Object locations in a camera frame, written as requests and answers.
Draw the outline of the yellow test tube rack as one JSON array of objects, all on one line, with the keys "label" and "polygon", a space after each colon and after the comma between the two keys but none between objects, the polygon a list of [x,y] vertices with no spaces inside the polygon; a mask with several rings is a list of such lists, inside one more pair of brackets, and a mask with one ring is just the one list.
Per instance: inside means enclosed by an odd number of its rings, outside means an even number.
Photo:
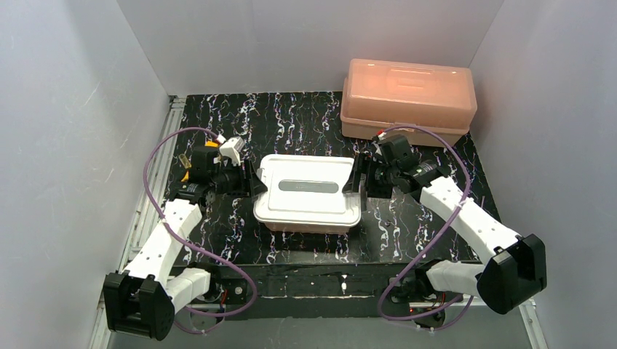
[{"label": "yellow test tube rack", "polygon": [[191,168],[186,169],[181,182],[205,184],[211,181],[219,166],[219,144],[207,141],[203,146],[193,149],[191,155]]}]

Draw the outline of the pink plastic bin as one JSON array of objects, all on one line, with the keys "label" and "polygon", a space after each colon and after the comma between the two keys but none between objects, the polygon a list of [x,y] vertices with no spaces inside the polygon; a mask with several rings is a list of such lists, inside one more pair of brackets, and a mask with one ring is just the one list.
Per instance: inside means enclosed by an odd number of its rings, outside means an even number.
[{"label": "pink plastic bin", "polygon": [[361,220],[355,220],[349,224],[317,224],[316,222],[272,222],[262,221],[270,231],[282,233],[314,233],[314,234],[337,234],[348,233],[353,227],[357,226]]}]

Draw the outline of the clear glass test tube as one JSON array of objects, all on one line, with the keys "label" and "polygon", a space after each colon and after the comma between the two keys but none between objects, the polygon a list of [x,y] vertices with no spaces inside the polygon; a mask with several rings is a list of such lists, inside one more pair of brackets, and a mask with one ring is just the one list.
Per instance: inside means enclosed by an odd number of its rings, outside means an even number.
[{"label": "clear glass test tube", "polygon": [[180,160],[181,164],[183,165],[185,169],[191,168],[191,162],[185,154],[180,154],[178,156],[178,159]]}]

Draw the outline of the white rectangular lid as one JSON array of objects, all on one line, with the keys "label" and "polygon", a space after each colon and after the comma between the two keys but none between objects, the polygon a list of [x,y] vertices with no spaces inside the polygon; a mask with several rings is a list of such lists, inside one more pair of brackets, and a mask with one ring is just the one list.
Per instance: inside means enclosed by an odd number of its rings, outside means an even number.
[{"label": "white rectangular lid", "polygon": [[270,154],[260,162],[259,221],[349,224],[361,219],[358,193],[343,193],[354,159],[339,156]]}]

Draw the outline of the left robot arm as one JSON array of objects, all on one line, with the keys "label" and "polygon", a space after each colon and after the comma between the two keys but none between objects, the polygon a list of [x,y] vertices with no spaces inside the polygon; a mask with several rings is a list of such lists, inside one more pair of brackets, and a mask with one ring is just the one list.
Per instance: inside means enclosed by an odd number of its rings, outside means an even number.
[{"label": "left robot arm", "polygon": [[184,178],[170,188],[163,217],[143,247],[122,271],[109,273],[104,280],[106,319],[112,332],[163,340],[175,315],[208,293],[208,270],[186,268],[175,277],[170,272],[216,195],[257,198],[267,191],[252,163],[241,160],[243,147],[244,140],[231,137],[194,149]]}]

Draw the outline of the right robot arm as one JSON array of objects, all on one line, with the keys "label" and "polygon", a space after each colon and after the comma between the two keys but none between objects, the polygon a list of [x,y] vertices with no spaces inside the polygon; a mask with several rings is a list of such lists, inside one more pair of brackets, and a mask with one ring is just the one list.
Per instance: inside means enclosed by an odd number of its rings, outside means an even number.
[{"label": "right robot arm", "polygon": [[376,154],[358,154],[344,193],[391,198],[394,188],[445,220],[477,254],[469,264],[432,260],[406,268],[389,284],[398,301],[407,294],[427,297],[448,292],[480,298],[506,314],[547,287],[546,247],[534,234],[523,236],[502,225],[462,191],[434,161],[420,162],[402,135],[375,136]]}]

